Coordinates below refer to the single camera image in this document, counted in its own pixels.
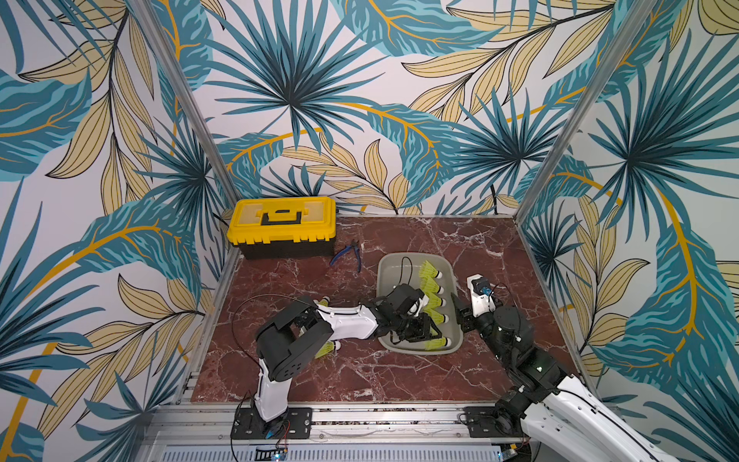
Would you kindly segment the grey-green plastic storage tray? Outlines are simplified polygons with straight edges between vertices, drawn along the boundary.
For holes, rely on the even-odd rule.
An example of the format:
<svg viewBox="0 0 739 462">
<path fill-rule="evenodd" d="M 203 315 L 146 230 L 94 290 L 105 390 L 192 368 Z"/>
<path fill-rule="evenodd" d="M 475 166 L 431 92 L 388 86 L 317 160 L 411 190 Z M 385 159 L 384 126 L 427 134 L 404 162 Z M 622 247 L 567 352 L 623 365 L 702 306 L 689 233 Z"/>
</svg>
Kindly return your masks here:
<svg viewBox="0 0 739 462">
<path fill-rule="evenodd" d="M 444 292 L 438 296 L 445 301 L 445 305 L 436 309 L 436 311 L 447 315 L 448 321 L 444 325 L 437 326 L 442 333 L 442 337 L 451 340 L 451 345 L 445 350 L 438 350 L 438 352 L 427 352 L 425 350 L 425 342 L 402 342 L 394 346 L 392 344 L 392 335 L 394 333 L 392 333 L 379 338 L 380 344 L 387 350 L 390 350 L 390 352 L 411 355 L 445 355 L 456 352 L 463 343 L 463 332 L 456 323 L 454 306 L 451 299 L 452 294 L 457 295 L 456 279 L 450 262 L 444 257 L 413 252 L 398 252 L 384 256 L 378 266 L 376 294 L 377 296 L 386 296 L 401 283 L 409 284 L 414 289 L 421 289 L 419 270 L 424 261 L 431 262 L 443 273 L 443 277 L 436 279 L 436 281 L 444 289 Z"/>
</svg>

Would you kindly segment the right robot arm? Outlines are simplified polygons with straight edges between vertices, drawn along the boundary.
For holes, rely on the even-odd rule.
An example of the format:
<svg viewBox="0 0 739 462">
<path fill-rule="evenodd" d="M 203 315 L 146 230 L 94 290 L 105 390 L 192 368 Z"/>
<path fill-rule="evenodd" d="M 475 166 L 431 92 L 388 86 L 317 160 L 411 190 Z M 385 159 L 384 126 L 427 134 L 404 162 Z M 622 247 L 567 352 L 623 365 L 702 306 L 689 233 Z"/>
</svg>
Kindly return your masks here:
<svg viewBox="0 0 739 462">
<path fill-rule="evenodd" d="M 569 461 L 673 460 L 536 346 L 517 307 L 491 294 L 471 297 L 452 299 L 457 321 L 464 332 L 478 333 L 513 383 L 494 405 L 464 409 L 471 437 L 533 440 Z"/>
</svg>

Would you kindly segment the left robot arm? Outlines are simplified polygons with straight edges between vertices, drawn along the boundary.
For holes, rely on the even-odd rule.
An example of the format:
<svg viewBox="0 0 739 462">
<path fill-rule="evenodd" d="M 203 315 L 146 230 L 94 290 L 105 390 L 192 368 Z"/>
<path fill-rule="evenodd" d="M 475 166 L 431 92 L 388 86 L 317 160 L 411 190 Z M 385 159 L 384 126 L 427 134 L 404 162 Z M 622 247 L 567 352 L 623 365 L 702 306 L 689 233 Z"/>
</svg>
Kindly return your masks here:
<svg viewBox="0 0 739 462">
<path fill-rule="evenodd" d="M 441 340 L 441 329 L 425 311 L 428 303 L 422 290 L 408 284 L 348 308 L 325 306 L 309 296 L 293 298 L 256 334 L 260 373 L 253 407 L 259 418 L 266 424 L 285 419 L 293 378 L 329 342 L 385 336 L 396 343 Z"/>
</svg>

